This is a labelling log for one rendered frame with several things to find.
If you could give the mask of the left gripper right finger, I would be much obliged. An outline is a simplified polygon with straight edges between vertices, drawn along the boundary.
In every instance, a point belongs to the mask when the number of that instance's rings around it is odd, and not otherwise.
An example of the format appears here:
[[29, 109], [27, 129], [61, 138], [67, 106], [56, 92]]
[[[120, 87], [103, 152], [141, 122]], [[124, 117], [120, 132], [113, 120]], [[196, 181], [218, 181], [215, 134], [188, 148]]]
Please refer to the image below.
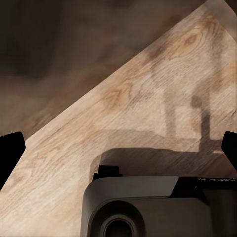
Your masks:
[[237, 171], [237, 133], [226, 131], [221, 149]]

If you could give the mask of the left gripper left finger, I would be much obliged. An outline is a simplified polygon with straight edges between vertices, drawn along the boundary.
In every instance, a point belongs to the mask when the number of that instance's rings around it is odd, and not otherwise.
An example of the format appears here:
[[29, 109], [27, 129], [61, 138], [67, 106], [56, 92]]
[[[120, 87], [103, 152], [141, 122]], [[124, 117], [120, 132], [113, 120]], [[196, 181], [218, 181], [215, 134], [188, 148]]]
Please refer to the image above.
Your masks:
[[0, 190], [25, 152], [21, 131], [0, 137]]

